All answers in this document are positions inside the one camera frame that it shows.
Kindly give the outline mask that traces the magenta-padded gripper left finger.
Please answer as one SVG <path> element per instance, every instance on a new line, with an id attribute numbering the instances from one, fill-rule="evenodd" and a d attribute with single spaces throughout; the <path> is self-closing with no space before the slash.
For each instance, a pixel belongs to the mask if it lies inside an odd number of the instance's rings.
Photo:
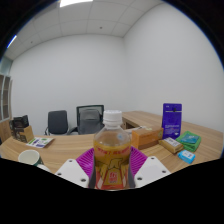
<path id="1" fill-rule="evenodd" d="M 56 175 L 84 188 L 94 188 L 96 183 L 94 149 L 91 148 L 76 159 L 68 159 Z"/>

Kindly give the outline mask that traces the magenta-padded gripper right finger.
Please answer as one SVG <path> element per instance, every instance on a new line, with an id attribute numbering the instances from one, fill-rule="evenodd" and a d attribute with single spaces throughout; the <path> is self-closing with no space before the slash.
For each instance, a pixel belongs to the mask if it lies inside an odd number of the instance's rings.
<path id="1" fill-rule="evenodd" d="M 170 171 L 155 157 L 147 157 L 132 147 L 129 157 L 128 181 L 130 188 L 140 188 L 170 174 Z"/>

